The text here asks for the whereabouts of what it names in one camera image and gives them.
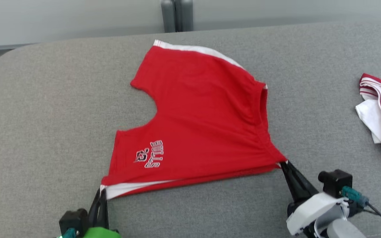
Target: gray fabric surface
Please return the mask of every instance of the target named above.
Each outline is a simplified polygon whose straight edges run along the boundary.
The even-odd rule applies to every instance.
[[[154,39],[214,48],[269,86],[275,145],[321,188],[343,169],[381,210],[381,145],[354,107],[363,72],[381,77],[381,23],[215,30],[31,45],[0,58],[0,238],[53,237],[66,210],[89,209],[115,131],[147,123],[152,99],[133,89]],[[109,202],[124,238],[290,237],[281,171]],[[381,238],[380,218],[351,221]]]

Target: white wall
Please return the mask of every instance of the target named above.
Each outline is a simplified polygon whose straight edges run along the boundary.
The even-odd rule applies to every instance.
[[[162,32],[160,0],[0,0],[0,46]]]
[[[193,0],[194,29],[381,20],[381,0]],[[0,46],[161,33],[160,0],[0,0]]]

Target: red jersey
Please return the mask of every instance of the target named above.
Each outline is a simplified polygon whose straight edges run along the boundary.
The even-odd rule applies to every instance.
[[[267,86],[216,50],[156,40],[131,86],[155,101],[148,124],[117,131],[107,198],[255,175],[286,158],[271,143]]]

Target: gray tablecloth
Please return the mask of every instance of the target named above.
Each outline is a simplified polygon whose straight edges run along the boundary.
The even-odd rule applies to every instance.
[[[381,23],[326,23],[31,45],[0,58],[0,238],[53,237],[89,209],[115,132],[147,123],[153,100],[129,83],[154,39],[214,48],[269,86],[275,145],[317,188],[343,169],[381,210],[381,145],[354,107],[363,72],[381,78]],[[109,202],[125,238],[289,237],[280,170]],[[381,238],[381,219],[351,219]]]

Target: embroidered logo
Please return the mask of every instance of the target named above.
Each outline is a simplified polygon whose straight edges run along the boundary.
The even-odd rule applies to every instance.
[[[160,161],[163,160],[162,155],[164,154],[164,146],[162,140],[156,140],[154,142],[150,142],[151,145],[151,155],[148,159],[149,154],[149,148],[145,148],[143,150],[139,150],[136,152],[136,160],[135,162],[144,162],[147,161],[145,164],[145,168],[158,168],[160,167]]]

